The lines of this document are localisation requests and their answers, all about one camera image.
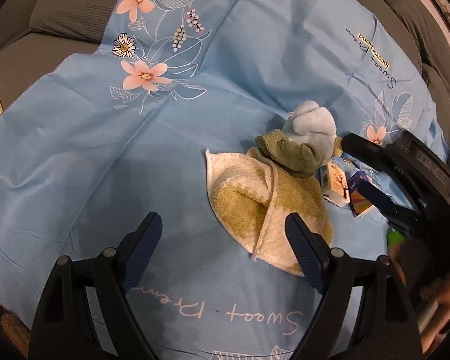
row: gray pillow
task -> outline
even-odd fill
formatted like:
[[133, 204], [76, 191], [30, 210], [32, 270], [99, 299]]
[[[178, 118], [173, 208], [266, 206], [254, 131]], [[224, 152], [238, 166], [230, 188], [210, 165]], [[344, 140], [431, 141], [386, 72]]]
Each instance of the gray pillow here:
[[33, 32], [99, 44], [117, 0], [38, 0]]
[[30, 16], [37, 0], [8, 0], [0, 9], [0, 50], [31, 32]]
[[450, 98], [450, 47], [442, 29], [420, 0], [385, 0], [414, 38], [424, 64], [442, 78]]
[[389, 35], [394, 38], [403, 52], [408, 56], [416, 69], [422, 73], [422, 60], [412, 36], [397, 17], [385, 4], [384, 0], [357, 0], [361, 5], [370, 10], [380, 21]]
[[423, 81], [427, 84], [428, 91], [437, 105], [437, 120], [443, 130], [443, 136], [450, 144], [450, 96], [447, 88], [437, 71], [428, 64], [422, 64]]
[[0, 102], [8, 108], [39, 78], [73, 53], [91, 54], [96, 44], [30, 33], [0, 51]]

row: snack box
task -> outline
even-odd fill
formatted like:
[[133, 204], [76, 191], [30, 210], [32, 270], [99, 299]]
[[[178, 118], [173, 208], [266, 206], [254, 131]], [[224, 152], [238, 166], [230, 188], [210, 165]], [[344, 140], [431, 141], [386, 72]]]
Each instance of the snack box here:
[[319, 180], [322, 196], [339, 207], [350, 203], [347, 177], [345, 172], [336, 163], [329, 162], [319, 169]]
[[355, 218], [365, 215], [373, 208], [373, 204], [363, 197], [358, 191], [358, 186], [361, 183], [369, 183], [371, 178], [362, 170], [354, 173], [348, 179], [348, 189], [350, 191], [350, 206]]

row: folded towel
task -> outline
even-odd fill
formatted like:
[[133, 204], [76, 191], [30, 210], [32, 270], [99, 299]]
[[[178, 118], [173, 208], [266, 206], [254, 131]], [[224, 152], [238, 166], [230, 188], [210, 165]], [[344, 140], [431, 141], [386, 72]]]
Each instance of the folded towel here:
[[254, 258], [303, 275], [285, 236], [285, 218], [297, 212], [328, 245], [333, 226], [315, 177], [296, 178], [256, 147], [246, 155], [206, 152], [210, 205], [225, 230]]
[[325, 160], [325, 153], [312, 145], [298, 144], [287, 138], [282, 130], [272, 130], [255, 138], [263, 156], [275, 161], [295, 177], [310, 177]]

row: light blue bed sheet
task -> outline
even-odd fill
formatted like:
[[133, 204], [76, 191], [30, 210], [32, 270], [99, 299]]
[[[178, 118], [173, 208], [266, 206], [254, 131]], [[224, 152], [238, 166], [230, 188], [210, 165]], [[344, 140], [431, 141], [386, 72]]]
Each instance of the light blue bed sheet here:
[[[157, 353], [286, 360], [320, 299], [303, 278], [252, 261], [223, 230], [207, 199], [205, 150], [245, 152], [311, 99], [339, 132], [387, 143], [404, 127], [444, 157], [427, 87], [355, 0], [124, 1], [97, 52], [67, 58], [0, 117], [0, 303], [30, 327], [58, 256], [94, 257], [156, 211], [163, 237], [128, 300]], [[132, 67], [140, 63], [142, 79]], [[373, 260], [386, 251], [378, 212], [354, 219], [327, 209], [334, 246]], [[336, 350], [359, 299], [357, 289]], [[92, 307], [110, 349], [93, 297]]]

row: white daisy print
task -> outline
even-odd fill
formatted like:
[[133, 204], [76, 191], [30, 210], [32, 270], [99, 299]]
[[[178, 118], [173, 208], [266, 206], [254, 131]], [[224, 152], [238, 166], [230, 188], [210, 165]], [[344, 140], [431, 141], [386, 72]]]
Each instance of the white daisy print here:
[[132, 57], [135, 53], [135, 40], [126, 33], [121, 33], [113, 42], [112, 54], [118, 57]]

